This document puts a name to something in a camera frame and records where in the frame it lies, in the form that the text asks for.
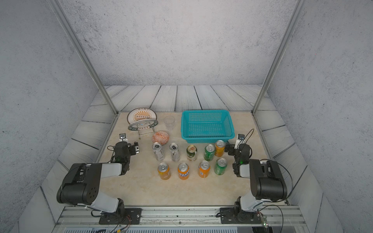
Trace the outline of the silver white drink can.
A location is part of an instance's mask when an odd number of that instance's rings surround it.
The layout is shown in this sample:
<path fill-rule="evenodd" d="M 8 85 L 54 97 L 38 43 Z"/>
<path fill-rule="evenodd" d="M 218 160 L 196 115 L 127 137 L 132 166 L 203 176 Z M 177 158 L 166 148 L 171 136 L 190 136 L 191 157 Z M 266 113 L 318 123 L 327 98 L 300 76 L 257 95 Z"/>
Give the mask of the silver white drink can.
<path fill-rule="evenodd" d="M 152 150 L 154 152 L 155 158 L 157 161 L 163 161 L 165 156 L 163 154 L 162 145 L 159 142 L 155 142 L 152 145 Z"/>

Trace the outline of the orange can silver top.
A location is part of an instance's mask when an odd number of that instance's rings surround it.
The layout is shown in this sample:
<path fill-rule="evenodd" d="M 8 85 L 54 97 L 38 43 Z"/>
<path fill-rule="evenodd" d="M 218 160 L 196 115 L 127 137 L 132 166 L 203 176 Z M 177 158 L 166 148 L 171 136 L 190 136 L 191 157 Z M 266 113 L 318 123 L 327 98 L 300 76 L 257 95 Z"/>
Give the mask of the orange can silver top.
<path fill-rule="evenodd" d="M 208 175 L 209 175 L 209 171 L 210 171 L 210 164 L 208 161 L 202 161 L 200 164 L 199 164 L 199 170 L 198 170 L 198 175 L 201 177 L 201 178 L 206 178 Z"/>

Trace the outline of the green soda can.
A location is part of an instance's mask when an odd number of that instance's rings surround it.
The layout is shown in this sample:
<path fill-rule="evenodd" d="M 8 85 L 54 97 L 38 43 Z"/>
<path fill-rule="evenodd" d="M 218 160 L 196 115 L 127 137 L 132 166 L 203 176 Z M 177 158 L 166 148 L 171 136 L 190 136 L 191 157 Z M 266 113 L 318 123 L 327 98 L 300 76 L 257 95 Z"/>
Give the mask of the green soda can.
<path fill-rule="evenodd" d="M 204 159 L 206 161 L 212 161 L 215 156 L 215 145 L 213 144 L 208 144 L 205 147 L 205 152 L 204 152 Z"/>

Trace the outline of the orange Schweppes can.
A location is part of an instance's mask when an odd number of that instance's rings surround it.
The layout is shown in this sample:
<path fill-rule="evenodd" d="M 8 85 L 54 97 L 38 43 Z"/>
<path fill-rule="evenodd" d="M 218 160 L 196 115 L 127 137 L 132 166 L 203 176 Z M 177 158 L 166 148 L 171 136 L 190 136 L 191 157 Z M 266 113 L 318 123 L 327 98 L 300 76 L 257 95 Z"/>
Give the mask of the orange Schweppes can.
<path fill-rule="evenodd" d="M 218 140 L 215 143 L 215 156 L 216 157 L 222 157 L 225 150 L 225 142 L 223 140 Z"/>

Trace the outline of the orange Fanta can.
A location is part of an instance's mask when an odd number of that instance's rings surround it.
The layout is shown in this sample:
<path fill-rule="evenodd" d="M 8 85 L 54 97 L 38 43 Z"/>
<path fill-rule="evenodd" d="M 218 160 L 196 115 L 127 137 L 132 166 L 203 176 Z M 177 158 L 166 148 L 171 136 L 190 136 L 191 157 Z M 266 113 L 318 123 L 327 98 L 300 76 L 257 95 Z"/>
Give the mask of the orange Fanta can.
<path fill-rule="evenodd" d="M 181 180 L 186 180 L 189 177 L 189 166 L 187 163 L 179 164 L 178 175 Z"/>

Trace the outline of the orange yellow can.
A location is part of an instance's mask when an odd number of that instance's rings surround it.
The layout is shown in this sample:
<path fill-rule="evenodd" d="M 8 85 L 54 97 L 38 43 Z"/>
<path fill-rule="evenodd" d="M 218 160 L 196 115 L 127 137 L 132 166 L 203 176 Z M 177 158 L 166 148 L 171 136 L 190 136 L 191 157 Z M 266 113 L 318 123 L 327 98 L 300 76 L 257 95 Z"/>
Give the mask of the orange yellow can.
<path fill-rule="evenodd" d="M 171 177 L 170 167 L 167 163 L 161 163 L 157 169 L 162 180 L 168 180 Z"/>

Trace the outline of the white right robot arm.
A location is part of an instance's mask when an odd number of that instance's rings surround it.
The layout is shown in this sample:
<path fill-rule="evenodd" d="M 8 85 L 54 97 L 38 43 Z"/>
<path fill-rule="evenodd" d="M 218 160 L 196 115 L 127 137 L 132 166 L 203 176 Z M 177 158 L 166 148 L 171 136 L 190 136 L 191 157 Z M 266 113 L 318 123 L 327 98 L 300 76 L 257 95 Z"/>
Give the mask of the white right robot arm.
<path fill-rule="evenodd" d="M 288 198 L 288 187 L 280 164 L 269 159 L 253 159 L 253 150 L 248 144 L 237 146 L 226 143 L 225 152 L 233 156 L 233 172 L 239 178 L 250 180 L 250 191 L 240 196 L 231 208 L 221 208 L 216 214 L 222 224 L 262 224 L 268 227 L 262 214 L 265 203 L 277 203 Z"/>

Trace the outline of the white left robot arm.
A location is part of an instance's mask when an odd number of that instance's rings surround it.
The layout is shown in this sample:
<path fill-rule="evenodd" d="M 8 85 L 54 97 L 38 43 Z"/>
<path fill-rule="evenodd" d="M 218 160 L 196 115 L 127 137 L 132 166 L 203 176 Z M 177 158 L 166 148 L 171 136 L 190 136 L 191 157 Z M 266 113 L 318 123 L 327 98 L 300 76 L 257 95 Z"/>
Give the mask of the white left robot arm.
<path fill-rule="evenodd" d="M 113 198 L 100 190 L 102 178 L 125 175 L 130 160 L 139 153 L 139 144 L 118 142 L 113 155 L 106 163 L 75 163 L 71 166 L 59 187 L 56 199 L 61 204 L 84 206 L 99 211 L 101 225 L 138 225 L 141 208 L 125 208 L 120 198 Z"/>

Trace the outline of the green white gold-top can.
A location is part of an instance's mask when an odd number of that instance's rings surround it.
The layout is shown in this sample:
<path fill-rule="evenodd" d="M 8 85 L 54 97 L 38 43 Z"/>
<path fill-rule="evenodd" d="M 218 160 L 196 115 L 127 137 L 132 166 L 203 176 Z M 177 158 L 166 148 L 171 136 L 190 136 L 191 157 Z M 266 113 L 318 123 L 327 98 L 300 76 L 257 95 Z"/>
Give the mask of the green white gold-top can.
<path fill-rule="evenodd" d="M 186 149 L 187 159 L 189 161 L 196 161 L 197 159 L 197 148 L 195 145 L 189 145 Z"/>

